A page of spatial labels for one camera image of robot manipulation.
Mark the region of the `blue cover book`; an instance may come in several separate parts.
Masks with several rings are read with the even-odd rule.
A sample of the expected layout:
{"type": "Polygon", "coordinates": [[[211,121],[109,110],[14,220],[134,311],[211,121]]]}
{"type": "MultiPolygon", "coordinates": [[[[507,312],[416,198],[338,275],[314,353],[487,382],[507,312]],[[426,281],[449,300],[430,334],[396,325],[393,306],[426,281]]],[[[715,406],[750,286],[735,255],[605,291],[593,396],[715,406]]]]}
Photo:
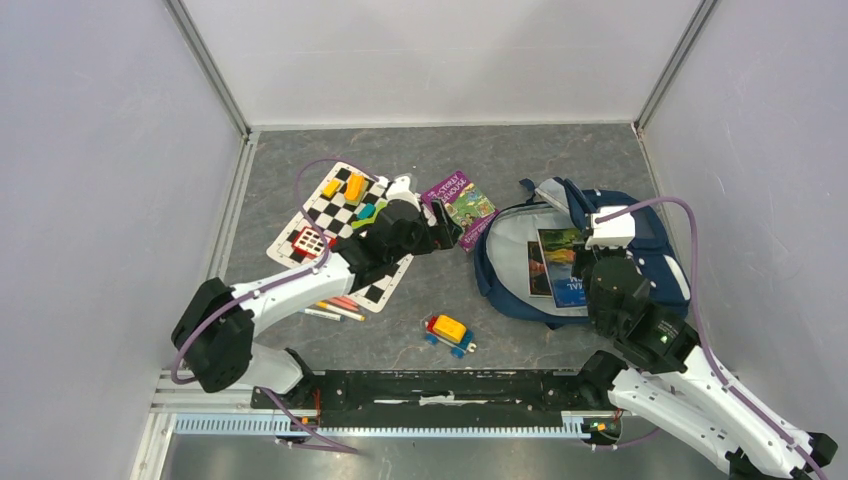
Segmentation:
{"type": "Polygon", "coordinates": [[[583,284],[574,274],[574,246],[582,240],[580,231],[576,228],[538,229],[537,238],[555,306],[584,307],[583,284]]]}

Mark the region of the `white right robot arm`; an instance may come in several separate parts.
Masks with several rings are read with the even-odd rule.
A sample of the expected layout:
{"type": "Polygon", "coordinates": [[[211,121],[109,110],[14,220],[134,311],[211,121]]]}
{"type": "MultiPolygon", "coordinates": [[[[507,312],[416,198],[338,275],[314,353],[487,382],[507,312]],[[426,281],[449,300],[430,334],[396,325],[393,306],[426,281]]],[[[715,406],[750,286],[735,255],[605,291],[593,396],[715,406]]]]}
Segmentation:
{"type": "Polygon", "coordinates": [[[683,316],[651,299],[649,280],[625,254],[579,249],[574,274],[592,326],[617,350],[599,350],[581,368],[585,405],[610,403],[648,420],[731,479],[824,475],[836,441],[793,426],[758,400],[683,316]]]}

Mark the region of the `dark Three Days book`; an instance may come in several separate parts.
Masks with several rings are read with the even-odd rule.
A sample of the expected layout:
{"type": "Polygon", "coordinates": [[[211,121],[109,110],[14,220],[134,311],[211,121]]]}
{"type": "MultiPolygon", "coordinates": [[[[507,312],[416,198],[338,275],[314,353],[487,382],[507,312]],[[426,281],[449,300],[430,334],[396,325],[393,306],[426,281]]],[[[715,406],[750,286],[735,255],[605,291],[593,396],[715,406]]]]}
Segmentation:
{"type": "Polygon", "coordinates": [[[537,241],[527,242],[528,281],[531,297],[551,298],[552,292],[543,261],[543,255],[537,241]]]}

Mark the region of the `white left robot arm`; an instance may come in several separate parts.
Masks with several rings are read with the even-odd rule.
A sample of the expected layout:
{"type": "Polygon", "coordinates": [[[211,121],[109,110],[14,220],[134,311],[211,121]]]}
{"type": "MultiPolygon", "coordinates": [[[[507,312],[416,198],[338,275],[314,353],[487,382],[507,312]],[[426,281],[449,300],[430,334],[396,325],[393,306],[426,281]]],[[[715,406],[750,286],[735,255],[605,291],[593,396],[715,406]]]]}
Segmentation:
{"type": "Polygon", "coordinates": [[[292,353],[257,346],[255,337],[319,301],[375,283],[408,256],[449,250],[461,234],[439,200],[429,208],[391,200],[372,223],[309,264],[234,286],[218,277],[204,281],[171,333],[177,350],[172,381],[196,382],[206,393],[244,381],[275,392],[290,407],[306,405],[313,379],[292,353]]]}

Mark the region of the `navy blue student backpack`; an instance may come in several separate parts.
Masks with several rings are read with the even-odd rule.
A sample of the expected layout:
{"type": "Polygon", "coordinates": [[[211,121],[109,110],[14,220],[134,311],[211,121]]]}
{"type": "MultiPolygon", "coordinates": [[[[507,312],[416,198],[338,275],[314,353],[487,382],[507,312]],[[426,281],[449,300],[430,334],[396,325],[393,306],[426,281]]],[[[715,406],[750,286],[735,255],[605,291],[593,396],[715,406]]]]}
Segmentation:
{"type": "MultiPolygon", "coordinates": [[[[589,322],[586,304],[557,307],[554,300],[531,294],[536,279],[531,274],[528,244],[537,240],[542,228],[585,227],[585,216],[604,207],[636,204],[631,195],[616,190],[584,189],[578,193],[573,181],[549,178],[536,185],[529,179],[520,184],[531,193],[522,204],[496,214],[478,238],[472,258],[480,294],[500,314],[539,322],[550,329],[589,322]]],[[[684,315],[690,306],[690,284],[683,273],[659,215],[645,207],[632,213],[635,237],[627,255],[639,264],[640,273],[651,281],[650,298],[671,311],[684,315]]]]}

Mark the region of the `magenta cover book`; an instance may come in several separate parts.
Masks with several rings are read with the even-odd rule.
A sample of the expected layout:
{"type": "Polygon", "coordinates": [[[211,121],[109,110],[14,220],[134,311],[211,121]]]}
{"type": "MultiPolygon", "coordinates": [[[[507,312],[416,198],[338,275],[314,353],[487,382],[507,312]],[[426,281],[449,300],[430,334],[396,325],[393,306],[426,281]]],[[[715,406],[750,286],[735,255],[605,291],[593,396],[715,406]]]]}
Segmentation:
{"type": "Polygon", "coordinates": [[[427,206],[435,199],[444,204],[448,216],[463,230],[458,243],[466,253],[474,249],[499,213],[494,203],[461,170],[426,190],[421,197],[427,206]]]}

